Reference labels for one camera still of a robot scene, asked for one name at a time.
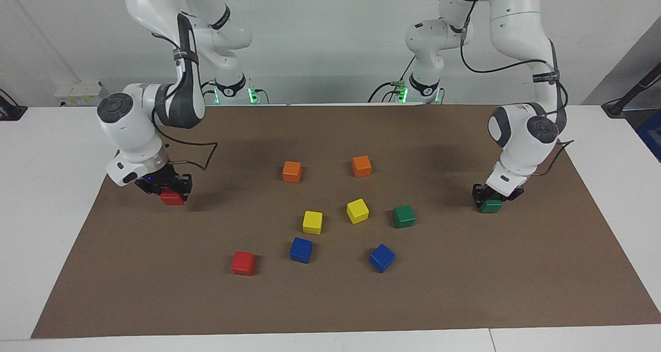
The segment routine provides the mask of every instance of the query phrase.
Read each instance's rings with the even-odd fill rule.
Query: green cube
[[[413,208],[410,205],[396,207],[395,211],[392,212],[392,219],[395,221],[395,227],[397,228],[411,227],[415,223]]]
[[[498,213],[501,207],[502,207],[501,200],[488,200],[485,201],[484,204],[482,204],[482,206],[480,206],[480,213],[484,213],[484,214]]]

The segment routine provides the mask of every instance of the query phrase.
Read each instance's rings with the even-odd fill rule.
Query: blue object
[[[291,244],[290,258],[301,263],[310,263],[312,256],[312,241],[296,237]]]
[[[656,156],[656,159],[661,161],[661,110],[639,126],[636,133]]]
[[[380,274],[382,274],[394,260],[395,253],[390,251],[390,249],[383,244],[380,244],[380,246],[374,250],[374,253],[370,255],[371,265],[373,265]]]

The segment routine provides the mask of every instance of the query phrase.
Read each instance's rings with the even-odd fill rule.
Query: gray wall
[[[437,18],[437,0],[225,0],[255,32],[238,51],[246,74],[277,103],[362,102],[399,78],[411,54],[406,28]],[[661,14],[658,0],[542,0],[571,104],[582,103]],[[467,59],[512,60],[491,47],[488,6],[478,4]],[[28,105],[55,105],[55,82],[172,82],[170,46],[135,23],[123,0],[0,0],[0,86]],[[448,103],[533,100],[529,71],[476,75],[445,51]],[[203,67],[203,77],[211,79]]]
[[[618,65],[606,75],[583,104],[599,105],[621,98],[660,62],[661,18],[656,20]],[[627,107],[661,107],[661,83],[640,93]]]

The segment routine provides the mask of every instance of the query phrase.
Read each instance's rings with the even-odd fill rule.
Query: white tabletop
[[[562,140],[657,307],[661,165],[624,120],[569,107]],[[661,326],[28,340],[114,148],[93,108],[31,108],[0,122],[0,350],[661,350]]]

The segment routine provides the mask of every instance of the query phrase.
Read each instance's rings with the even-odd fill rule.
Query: colored block
[[[310,263],[312,256],[312,241],[296,237],[290,249],[290,258],[301,263]]]
[[[300,162],[287,161],[282,169],[282,180],[287,183],[300,183],[302,170]]]
[[[237,251],[232,259],[231,269],[235,275],[252,276],[255,274],[255,262],[257,258],[253,253]]]
[[[498,213],[502,207],[501,200],[488,200],[480,206],[480,213],[493,214]]]
[[[367,156],[355,157],[352,163],[354,169],[354,176],[356,178],[366,177],[371,174],[371,162]]]
[[[370,255],[370,263],[374,266],[380,274],[390,267],[392,261],[395,260],[395,253],[393,253],[387,246],[380,244],[376,250]]]
[[[363,199],[358,199],[347,204],[347,215],[349,215],[351,223],[356,225],[357,223],[368,220],[370,217],[370,209],[368,209],[368,206]]]
[[[181,197],[181,195],[169,188],[161,189],[161,201],[163,201],[163,203],[165,203],[167,206],[184,205],[184,199]]]
[[[321,234],[321,223],[324,215],[316,211],[306,211],[303,218],[303,232],[307,234]]]
[[[395,227],[407,228],[415,223],[415,214],[410,205],[398,206],[392,212],[392,220],[395,221]]]

